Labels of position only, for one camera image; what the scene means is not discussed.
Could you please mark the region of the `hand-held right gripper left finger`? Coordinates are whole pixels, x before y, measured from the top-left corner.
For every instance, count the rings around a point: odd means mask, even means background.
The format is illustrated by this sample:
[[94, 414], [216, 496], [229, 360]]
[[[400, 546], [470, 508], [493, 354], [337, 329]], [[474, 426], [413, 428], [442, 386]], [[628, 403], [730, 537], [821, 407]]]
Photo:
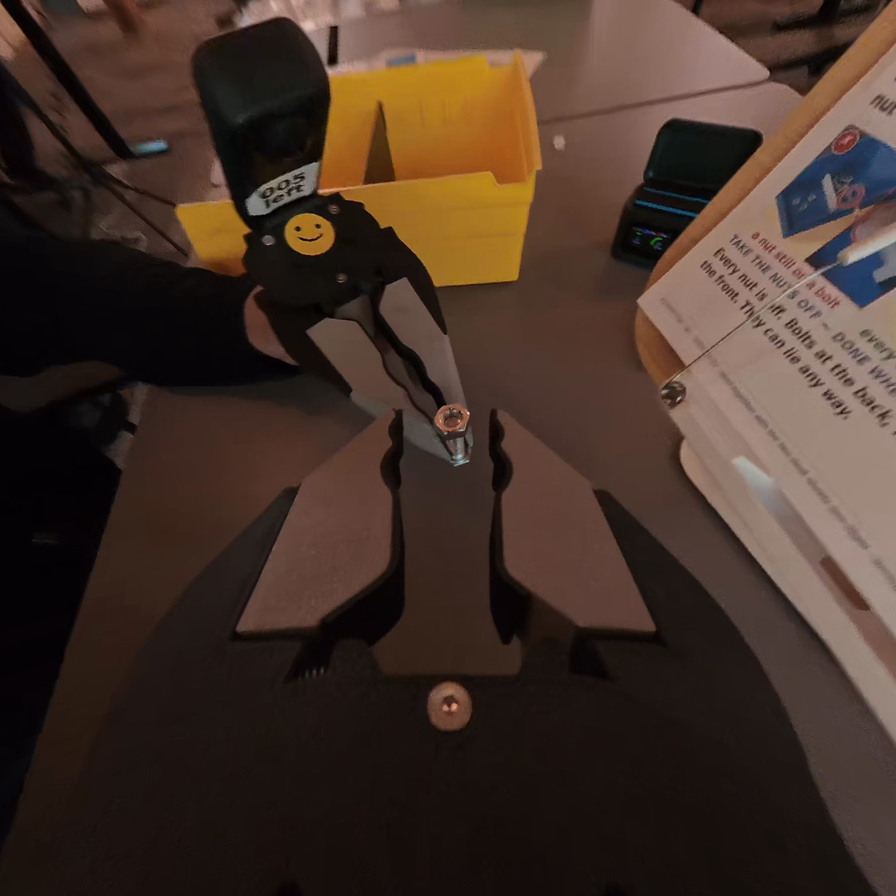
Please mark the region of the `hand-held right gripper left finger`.
[[385, 414], [301, 482], [237, 635], [323, 633], [398, 570], [403, 423]]

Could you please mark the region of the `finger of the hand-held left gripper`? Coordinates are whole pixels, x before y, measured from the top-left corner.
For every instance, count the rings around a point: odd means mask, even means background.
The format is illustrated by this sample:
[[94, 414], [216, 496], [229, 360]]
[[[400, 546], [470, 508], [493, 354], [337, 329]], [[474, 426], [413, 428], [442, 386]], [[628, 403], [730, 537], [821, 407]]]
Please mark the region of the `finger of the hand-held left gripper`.
[[405, 441], [443, 462], [449, 461], [444, 442], [434, 429], [434, 400], [421, 387], [415, 399], [410, 397], [388, 372], [383, 356], [358, 322], [326, 319], [308, 330], [308, 337], [342, 376], [356, 406], [376, 419], [388, 411], [401, 410]]
[[[468, 409], [449, 336], [407, 279], [389, 284], [382, 295], [382, 329], [406, 370], [404, 388], [412, 399], [418, 387], [434, 400], [437, 410], [459, 404]], [[472, 457], [471, 414], [467, 441]]]

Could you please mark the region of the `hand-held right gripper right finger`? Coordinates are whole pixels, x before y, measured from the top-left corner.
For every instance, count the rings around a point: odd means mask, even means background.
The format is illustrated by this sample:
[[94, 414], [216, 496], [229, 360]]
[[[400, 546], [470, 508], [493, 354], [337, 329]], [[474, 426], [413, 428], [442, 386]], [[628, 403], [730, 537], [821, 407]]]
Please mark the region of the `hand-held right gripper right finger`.
[[490, 413], [488, 451], [489, 607], [501, 643], [654, 635], [589, 480], [499, 409]]

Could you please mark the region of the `person's left forearm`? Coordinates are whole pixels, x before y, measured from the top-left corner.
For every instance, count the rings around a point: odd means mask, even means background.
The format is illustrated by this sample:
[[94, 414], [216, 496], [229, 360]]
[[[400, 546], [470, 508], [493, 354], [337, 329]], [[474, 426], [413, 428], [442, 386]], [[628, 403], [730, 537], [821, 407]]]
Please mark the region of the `person's left forearm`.
[[149, 385], [245, 385], [300, 367], [258, 352], [243, 311], [256, 285], [111, 242], [2, 232], [1, 374], [102, 363]]

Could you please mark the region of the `person's left hand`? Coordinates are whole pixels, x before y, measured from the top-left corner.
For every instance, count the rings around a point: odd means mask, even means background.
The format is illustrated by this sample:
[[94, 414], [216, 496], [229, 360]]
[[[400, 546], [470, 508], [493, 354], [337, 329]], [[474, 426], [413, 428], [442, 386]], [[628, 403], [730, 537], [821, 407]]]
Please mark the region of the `person's left hand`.
[[263, 289], [256, 287], [245, 300], [243, 320], [246, 338], [263, 355], [297, 368], [297, 362], [286, 352], [268, 316], [260, 307], [260, 297], [263, 297]]

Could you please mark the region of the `yellow plastic storage bin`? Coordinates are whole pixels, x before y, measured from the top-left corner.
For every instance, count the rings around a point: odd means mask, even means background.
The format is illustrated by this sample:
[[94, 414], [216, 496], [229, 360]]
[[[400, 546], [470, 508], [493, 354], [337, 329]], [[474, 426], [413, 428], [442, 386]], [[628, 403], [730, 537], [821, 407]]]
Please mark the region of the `yellow plastic storage bin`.
[[514, 281], [542, 167], [520, 57], [330, 71], [320, 191], [362, 203], [434, 285]]

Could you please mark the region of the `printed instruction sheet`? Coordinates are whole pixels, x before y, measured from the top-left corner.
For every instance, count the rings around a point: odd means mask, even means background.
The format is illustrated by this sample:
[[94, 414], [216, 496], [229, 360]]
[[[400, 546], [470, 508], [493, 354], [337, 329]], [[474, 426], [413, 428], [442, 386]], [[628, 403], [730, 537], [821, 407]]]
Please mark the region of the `printed instruction sheet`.
[[640, 299], [841, 568], [894, 591], [894, 53]]

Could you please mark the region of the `wooden document stand white base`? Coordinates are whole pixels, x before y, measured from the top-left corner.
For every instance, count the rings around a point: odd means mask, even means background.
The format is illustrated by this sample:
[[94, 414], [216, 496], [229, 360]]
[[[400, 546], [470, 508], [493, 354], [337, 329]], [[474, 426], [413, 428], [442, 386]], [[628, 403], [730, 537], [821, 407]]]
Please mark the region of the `wooden document stand white base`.
[[[671, 249], [671, 259], [660, 262], [647, 290], [732, 213], [889, 53], [894, 53], [895, 97], [894, 10], [883, 13], [835, 63], [786, 124], [689, 226]], [[849, 265], [889, 245], [894, 245], [894, 226], [841, 253]], [[638, 351], [651, 378], [662, 386], [686, 363], [639, 302]], [[687, 386], [685, 400], [666, 409], [683, 438], [679, 456], [686, 475], [820, 637], [894, 740], [895, 549], [894, 591], [873, 591], [857, 583], [810, 530], [744, 438], [718, 412], [694, 407], [694, 396], [693, 387]]]

